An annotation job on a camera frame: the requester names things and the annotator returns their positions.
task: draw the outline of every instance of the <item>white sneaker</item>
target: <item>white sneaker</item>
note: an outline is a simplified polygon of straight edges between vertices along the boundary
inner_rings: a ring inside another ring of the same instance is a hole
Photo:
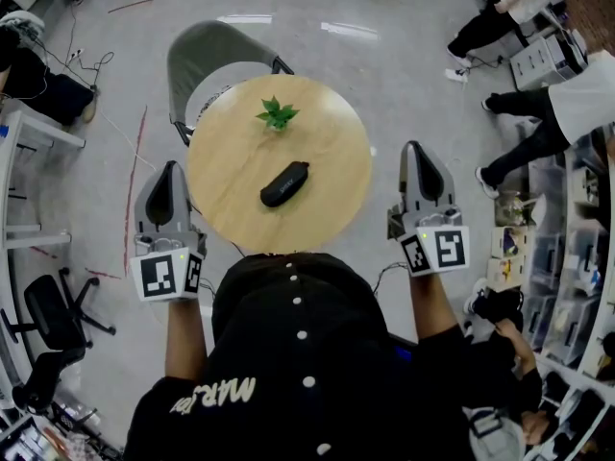
[[[478,279],[472,287],[472,295],[463,303],[463,312],[466,314],[474,314],[474,303],[479,297],[484,297],[487,289],[487,279],[485,277]]]
[[[477,177],[477,180],[479,181],[480,185],[482,186],[482,191],[484,191],[484,194],[487,195],[489,198],[491,198],[491,200],[495,200],[496,198],[498,198],[500,196],[500,191],[498,191],[493,186],[490,186],[489,184],[487,184],[482,179],[482,175],[481,175],[480,171],[482,171],[482,168],[481,167],[477,167],[477,170],[474,172],[474,175]]]
[[[446,47],[446,52],[451,55],[451,57],[453,58],[453,60],[455,60],[457,63],[459,63],[463,68],[470,68],[472,66],[472,62],[469,61],[467,58],[465,57],[458,57],[456,54],[454,54],[449,47]]]

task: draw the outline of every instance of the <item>white desk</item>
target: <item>white desk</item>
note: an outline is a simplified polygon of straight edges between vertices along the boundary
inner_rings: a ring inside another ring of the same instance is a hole
[[[14,161],[15,150],[17,148],[17,140],[22,130],[27,128],[28,133],[32,137],[40,137],[40,143],[43,145],[53,145],[53,143],[46,137],[81,148],[86,145],[86,142],[81,138],[77,138],[71,134],[63,132],[62,130],[47,125],[42,121],[32,118],[20,110],[0,117],[0,125],[2,126],[2,131],[0,131],[0,228],[2,230],[0,237],[0,308],[5,310],[9,321],[16,324],[17,316],[12,297],[11,280],[9,278],[8,250],[29,248],[32,246],[44,246],[48,244],[65,244],[69,243],[71,238],[68,232],[63,232],[58,235],[7,239],[8,232],[40,231],[40,224],[23,226],[7,225],[9,186],[11,181],[12,164]],[[19,343],[15,344],[6,331],[4,325],[0,323],[0,327],[2,328],[2,337],[4,338],[12,360],[12,365],[5,364],[4,368],[0,368],[0,390],[6,397],[5,400],[11,400],[12,385],[6,369],[14,367],[19,375],[19,378],[25,382],[28,380],[30,372],[32,371],[32,364],[30,363],[30,359],[26,353],[26,349],[23,344],[23,337],[20,337]]]

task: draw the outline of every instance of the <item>chair backrest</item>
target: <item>chair backrest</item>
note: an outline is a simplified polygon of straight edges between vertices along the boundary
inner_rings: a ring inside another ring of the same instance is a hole
[[[185,108],[196,87],[231,63],[255,61],[273,68],[273,50],[217,20],[195,24],[171,45],[166,59],[171,123],[185,124]]]
[[[21,409],[43,413],[53,401],[62,370],[85,355],[85,348],[42,353],[35,362],[28,382],[12,388],[12,400]]]
[[[43,275],[28,285],[24,297],[40,337],[49,349],[63,351],[86,345],[81,321],[68,308],[51,275]]]

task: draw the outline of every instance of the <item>black pants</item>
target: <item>black pants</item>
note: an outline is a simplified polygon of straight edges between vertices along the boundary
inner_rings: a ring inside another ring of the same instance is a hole
[[[482,48],[497,41],[514,30],[517,23],[508,12],[499,13],[493,4],[468,22],[458,36],[449,44],[449,51],[458,57],[465,57],[468,51]]]
[[[497,158],[482,169],[482,179],[490,186],[498,186],[506,174],[532,160],[547,158],[570,147],[570,143],[557,124],[547,87],[526,92],[492,94],[486,100],[486,105],[496,114],[505,112],[515,116],[534,116],[542,120],[533,134],[508,154]]]
[[[18,48],[4,92],[63,125],[71,125],[94,98],[94,93],[70,77],[56,75],[27,48]]]
[[[494,325],[502,319],[509,319],[521,331],[523,330],[523,314],[519,309],[523,303],[522,296],[523,294],[518,290],[506,290],[500,293],[487,291],[485,297],[475,300],[474,312]],[[501,364],[507,369],[512,369],[515,364],[515,349],[512,343],[496,331],[491,334],[488,341],[477,343],[472,347],[480,350],[480,353],[492,362]]]

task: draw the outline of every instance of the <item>white buttons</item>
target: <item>white buttons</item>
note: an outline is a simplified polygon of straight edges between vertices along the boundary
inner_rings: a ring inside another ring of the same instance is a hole
[[[314,379],[312,376],[304,377],[304,386],[306,386],[307,388],[310,388],[314,384],[316,384],[316,379]]]
[[[331,444],[321,444],[316,448],[316,452],[318,452],[319,456],[322,456],[325,452],[327,452],[331,448]]]

